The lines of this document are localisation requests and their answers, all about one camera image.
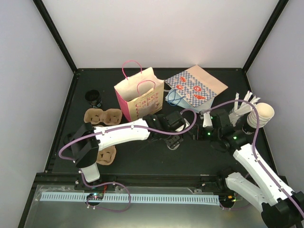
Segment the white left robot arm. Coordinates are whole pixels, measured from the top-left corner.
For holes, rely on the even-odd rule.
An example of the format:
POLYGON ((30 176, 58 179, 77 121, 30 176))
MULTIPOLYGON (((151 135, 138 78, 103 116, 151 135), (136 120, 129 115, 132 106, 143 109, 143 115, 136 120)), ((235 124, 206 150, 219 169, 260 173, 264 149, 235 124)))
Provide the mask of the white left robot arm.
POLYGON ((193 122, 189 123, 182 113, 175 111, 169 115, 149 114, 133 122, 109 127, 93 127, 90 123, 85 123, 69 145, 74 163, 83 175, 85 184, 92 190, 101 186, 97 155, 103 149, 150 138, 164 140, 169 148, 175 148, 176 143, 170 140, 188 132, 197 119, 195 114, 193 122))

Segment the cream pink Cakes paper bag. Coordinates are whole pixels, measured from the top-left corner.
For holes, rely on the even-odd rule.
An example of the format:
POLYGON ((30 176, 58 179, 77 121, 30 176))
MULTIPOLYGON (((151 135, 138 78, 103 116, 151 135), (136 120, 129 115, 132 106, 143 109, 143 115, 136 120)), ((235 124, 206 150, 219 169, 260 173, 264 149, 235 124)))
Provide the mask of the cream pink Cakes paper bag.
POLYGON ((162 109, 164 81, 158 79, 152 67, 127 76, 114 86, 119 106, 129 121, 138 120, 146 115, 155 114, 162 109))

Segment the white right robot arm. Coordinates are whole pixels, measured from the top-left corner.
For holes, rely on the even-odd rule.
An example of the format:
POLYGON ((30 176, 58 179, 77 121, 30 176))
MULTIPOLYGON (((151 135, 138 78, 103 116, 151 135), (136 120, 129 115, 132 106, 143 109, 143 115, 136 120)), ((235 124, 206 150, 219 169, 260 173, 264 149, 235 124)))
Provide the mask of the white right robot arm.
POLYGON ((231 154, 254 180, 250 182, 241 173, 226 169, 216 179, 217 188, 240 194, 260 212, 269 228, 290 228, 302 222, 303 192, 295 192, 274 173, 245 133, 233 127, 227 111, 199 115, 202 123, 193 127, 193 139, 208 140, 214 148, 231 154))

